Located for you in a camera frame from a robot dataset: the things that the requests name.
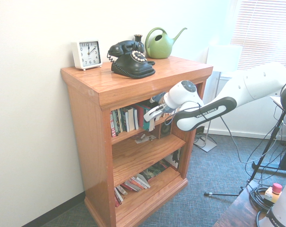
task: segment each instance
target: tripod leg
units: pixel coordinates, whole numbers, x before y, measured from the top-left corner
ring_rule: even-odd
[[[277,122],[277,124],[276,124],[276,126],[274,127],[274,129],[272,131],[271,137],[270,137],[270,139],[269,139],[269,141],[268,141],[268,143],[266,145],[266,148],[264,149],[264,152],[262,153],[262,157],[259,159],[257,165],[254,168],[253,174],[251,175],[250,179],[248,180],[249,183],[254,179],[254,177],[255,177],[255,175],[256,175],[256,173],[257,173],[257,171],[258,171],[258,169],[259,169],[259,167],[260,167],[260,165],[261,165],[261,163],[263,161],[263,159],[265,158],[265,155],[266,155],[267,151],[269,150],[269,148],[271,146],[271,143],[273,142],[274,139],[276,139],[276,135],[278,134],[278,131],[280,129],[280,126],[282,124],[282,121],[283,121],[285,115],[286,115],[286,112],[283,111],[281,116],[280,116],[280,118],[279,118],[279,120],[278,120],[278,122]]]
[[[213,193],[213,192],[205,192],[205,196],[211,196],[211,195],[223,195],[223,196],[239,196],[240,193],[242,193],[243,187],[241,187],[241,190],[239,191],[238,194],[228,194],[228,193]]]

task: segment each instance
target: bookshelf top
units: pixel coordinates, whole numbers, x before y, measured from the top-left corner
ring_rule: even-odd
[[[102,109],[114,109],[125,100],[142,101],[174,86],[181,80],[195,84],[203,82],[212,73],[207,64],[170,56],[167,59],[151,59],[156,62],[156,73],[142,79],[131,79],[111,71],[111,63],[86,71],[75,67],[61,69],[64,81],[87,96]]]

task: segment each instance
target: floor lamp base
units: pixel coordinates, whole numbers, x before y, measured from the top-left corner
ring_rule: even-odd
[[[194,145],[198,146],[205,152],[209,152],[211,149],[217,146],[214,142],[210,140],[205,141],[205,137],[200,137],[199,140],[194,143]]]

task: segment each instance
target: wooden bookshelf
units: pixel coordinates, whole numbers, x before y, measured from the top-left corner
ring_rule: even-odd
[[[160,117],[160,119],[158,121],[155,122],[154,125],[159,125],[161,123],[163,123],[165,120],[166,120],[167,116],[166,117]],[[132,131],[129,131],[129,132],[121,132],[118,136],[116,137],[112,137],[111,138],[111,143],[112,144],[115,144],[115,143],[118,143],[120,141],[123,141],[131,136],[134,136],[140,132],[143,132],[145,131],[143,128],[139,128],[137,130],[132,130]]]
[[[187,179],[182,179],[179,172],[171,167],[151,179],[150,188],[139,192],[128,191],[123,196],[123,203],[116,208],[117,226],[132,226],[136,220],[133,217],[145,216],[150,210],[154,210],[159,202],[164,202],[172,197],[173,189],[180,191],[187,185]]]
[[[195,131],[172,126],[172,134],[136,144],[138,129],[111,137],[110,111],[169,91],[181,80],[197,85],[202,98],[212,66],[170,56],[155,59],[156,73],[130,79],[111,72],[111,63],[82,71],[61,69],[68,94],[85,188],[85,205],[100,227],[138,226],[187,185]],[[130,192],[115,208],[114,187],[182,147],[178,171],[168,168],[150,181],[151,188]]]
[[[133,139],[126,139],[113,146],[113,180],[118,186],[134,175],[147,169],[172,152],[181,148],[186,142],[169,135],[137,144]]]

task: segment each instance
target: watering can handle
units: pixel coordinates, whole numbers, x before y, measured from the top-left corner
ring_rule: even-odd
[[[146,46],[146,48],[147,48],[147,47],[149,48],[149,45],[147,46],[147,44],[148,44],[149,37],[150,37],[151,33],[153,33],[153,32],[156,31],[156,30],[161,30],[163,33],[167,34],[167,32],[166,32],[164,29],[162,29],[161,27],[155,27],[155,28],[153,28],[153,29],[148,33],[148,35],[147,35],[147,37],[146,37],[146,40],[145,40],[145,46]]]

